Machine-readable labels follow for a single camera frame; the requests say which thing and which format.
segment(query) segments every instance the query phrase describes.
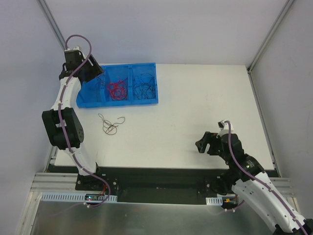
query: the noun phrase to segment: white vent strip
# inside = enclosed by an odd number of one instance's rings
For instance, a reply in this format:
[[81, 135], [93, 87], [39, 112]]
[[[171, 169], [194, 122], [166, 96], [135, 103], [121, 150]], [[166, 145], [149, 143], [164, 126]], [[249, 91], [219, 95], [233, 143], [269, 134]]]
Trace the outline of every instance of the white vent strip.
[[221, 197], [207, 197], [206, 204], [211, 206], [221, 206], [223, 205], [223, 199]]
[[[90, 202], [85, 201], [85, 193], [67, 193], [67, 192], [43, 192], [42, 201], [50, 201], [50, 202]], [[92, 201], [94, 203], [99, 203], [106, 197], [100, 196], [99, 201]], [[117, 202], [117, 196], [110, 196], [106, 203], [109, 202]]]

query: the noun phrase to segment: blue bin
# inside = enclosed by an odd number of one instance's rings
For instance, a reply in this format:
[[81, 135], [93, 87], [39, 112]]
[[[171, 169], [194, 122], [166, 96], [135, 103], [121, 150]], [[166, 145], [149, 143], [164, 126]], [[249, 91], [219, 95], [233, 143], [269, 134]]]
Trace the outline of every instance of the blue bin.
[[83, 83], [79, 108], [157, 104], [156, 64], [101, 66], [104, 73]]

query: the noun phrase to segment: gray floor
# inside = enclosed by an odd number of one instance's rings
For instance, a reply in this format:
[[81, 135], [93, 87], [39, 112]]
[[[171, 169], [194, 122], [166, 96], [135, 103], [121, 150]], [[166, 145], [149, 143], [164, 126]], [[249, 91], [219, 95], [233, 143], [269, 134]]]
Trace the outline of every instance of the gray floor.
[[216, 215], [220, 207], [104, 204], [95, 209], [74, 203], [40, 202], [32, 235], [271, 235], [248, 206]]

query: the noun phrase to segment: white table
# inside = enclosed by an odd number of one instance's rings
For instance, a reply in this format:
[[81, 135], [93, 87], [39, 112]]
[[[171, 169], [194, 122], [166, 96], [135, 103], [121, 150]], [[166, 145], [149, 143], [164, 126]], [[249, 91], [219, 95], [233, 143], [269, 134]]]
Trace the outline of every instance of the white table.
[[[199, 154], [195, 142], [205, 131], [218, 132], [228, 119], [246, 153], [265, 169], [273, 164], [245, 66], [156, 66], [159, 104], [75, 112], [84, 128], [86, 148], [99, 166], [228, 168], [218, 156]], [[98, 113], [125, 117], [114, 136], [102, 130]], [[74, 165], [58, 151], [55, 165]]]

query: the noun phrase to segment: wall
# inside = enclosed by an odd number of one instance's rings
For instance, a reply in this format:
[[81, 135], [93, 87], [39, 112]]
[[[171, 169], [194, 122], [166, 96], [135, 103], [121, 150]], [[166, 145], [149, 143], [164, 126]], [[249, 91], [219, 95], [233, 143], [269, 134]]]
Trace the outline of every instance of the wall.
[[313, 217], [312, 11], [313, 1], [296, 1], [252, 73], [275, 157], [307, 217]]
[[46, 163], [41, 120], [64, 60], [35, 0], [0, 1], [0, 234], [15, 233], [36, 171]]
[[64, 37], [88, 35], [101, 63], [249, 65], [286, 0], [46, 2]]

